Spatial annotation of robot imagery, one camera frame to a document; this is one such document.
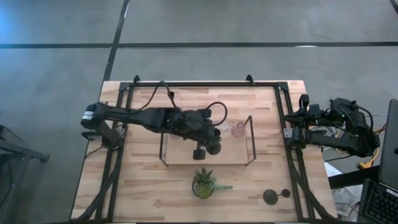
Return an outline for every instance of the gray floor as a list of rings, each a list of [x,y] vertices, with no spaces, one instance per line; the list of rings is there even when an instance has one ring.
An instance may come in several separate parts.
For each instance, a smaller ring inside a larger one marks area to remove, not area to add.
[[[111,43],[123,0],[0,2],[0,44]],[[398,41],[388,0],[131,0],[121,42]],[[0,123],[31,148],[15,223],[65,221],[87,142],[79,121],[95,102],[110,49],[0,49]],[[357,100],[374,114],[398,98],[398,47],[119,49],[111,80],[305,80],[311,102]],[[376,127],[386,117],[376,118]],[[325,159],[340,156],[324,152]],[[350,158],[332,162],[356,169]]]

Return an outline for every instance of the succulent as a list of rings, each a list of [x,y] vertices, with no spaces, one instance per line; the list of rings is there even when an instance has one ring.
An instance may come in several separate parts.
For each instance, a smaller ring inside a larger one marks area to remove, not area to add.
[[[232,185],[218,185],[216,184],[216,177],[212,177],[211,173],[213,171],[207,172],[205,168],[201,169],[201,172],[195,171],[195,176],[193,182],[196,183],[195,192],[198,194],[199,198],[208,198],[214,190],[226,190],[232,189]]]

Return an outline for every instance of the wooden tabletop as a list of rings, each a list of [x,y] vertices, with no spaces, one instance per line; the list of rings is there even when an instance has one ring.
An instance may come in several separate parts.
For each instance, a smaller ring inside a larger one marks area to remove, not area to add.
[[[305,93],[304,82],[287,82],[293,108],[297,110],[300,95]],[[100,101],[115,105],[119,84],[120,82],[104,82]],[[153,89],[135,87],[131,108],[144,105]],[[241,145],[231,143],[221,150],[226,155],[225,157],[217,158],[207,154],[206,159],[210,162],[204,162],[205,164],[203,161],[202,164],[196,164],[193,161],[194,165],[166,167],[159,160],[160,134],[130,124],[126,134],[114,222],[297,221],[293,196],[279,197],[275,205],[267,205],[262,199],[262,194],[267,189],[273,189],[278,193],[283,189],[291,190],[274,89],[258,86],[254,88],[171,87],[171,89],[175,92],[176,105],[183,110],[206,108],[214,101],[222,101],[228,107],[227,121],[230,127],[246,120],[251,115],[257,159],[248,166],[220,162],[223,158],[224,161],[239,159],[240,156],[236,157],[234,151],[241,150]],[[283,92],[281,94],[286,113]],[[149,107],[170,106],[166,90],[159,88]],[[213,111],[211,119],[221,120],[224,113],[222,107],[214,106],[211,109]],[[100,141],[90,142],[88,152],[99,146]],[[193,148],[187,148],[186,145],[178,148],[178,145],[174,144],[168,148],[174,150],[167,156],[171,161],[179,155],[183,158],[186,157],[184,155],[192,158]],[[311,191],[328,212],[336,216],[319,147],[307,147],[303,150],[303,154]],[[85,160],[72,218],[78,217],[98,193],[105,157],[106,151],[103,150],[90,155]],[[213,169],[217,183],[232,185],[233,189],[216,191],[207,200],[196,198],[191,190],[192,179],[195,169],[202,167],[208,170]],[[300,198],[303,212],[306,214],[305,200],[301,191]],[[107,201],[105,201],[104,210],[107,211],[107,209]]]

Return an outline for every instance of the black weight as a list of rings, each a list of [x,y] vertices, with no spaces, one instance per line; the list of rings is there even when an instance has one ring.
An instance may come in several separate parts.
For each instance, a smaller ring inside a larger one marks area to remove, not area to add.
[[[269,205],[275,205],[278,202],[278,195],[276,194],[275,190],[266,190],[263,193],[262,198]]]
[[[206,158],[206,151],[204,149],[196,149],[193,151],[193,160],[204,160]]]
[[[211,155],[217,155],[221,151],[220,142],[213,142],[210,145],[206,146],[206,151]]]
[[[287,189],[283,189],[280,194],[282,197],[290,197],[290,191]]]

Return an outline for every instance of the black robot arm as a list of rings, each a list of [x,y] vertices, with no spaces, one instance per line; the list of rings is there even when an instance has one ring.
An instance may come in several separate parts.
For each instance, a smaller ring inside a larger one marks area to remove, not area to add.
[[[284,117],[285,121],[294,126],[284,133],[292,147],[304,149],[307,144],[315,144],[336,147],[351,155],[367,157],[380,146],[379,136],[373,131],[373,120],[368,126],[365,115],[359,111],[365,109],[358,106],[355,101],[341,98],[330,100],[329,111],[321,110],[319,105],[309,105],[309,102],[308,95],[302,95],[298,111]],[[349,134],[343,135],[343,138],[324,136],[323,132],[310,130],[310,126],[333,126]]]
[[[180,108],[147,108],[134,110],[94,103],[87,106],[81,125],[94,130],[102,137],[102,145],[109,149],[119,146],[119,140],[126,130],[111,129],[105,120],[138,124],[155,133],[174,134],[183,139],[197,142],[194,151],[195,160],[204,159],[205,152],[201,146],[215,155],[220,152],[220,131],[215,128],[211,119],[211,110],[187,110]]]

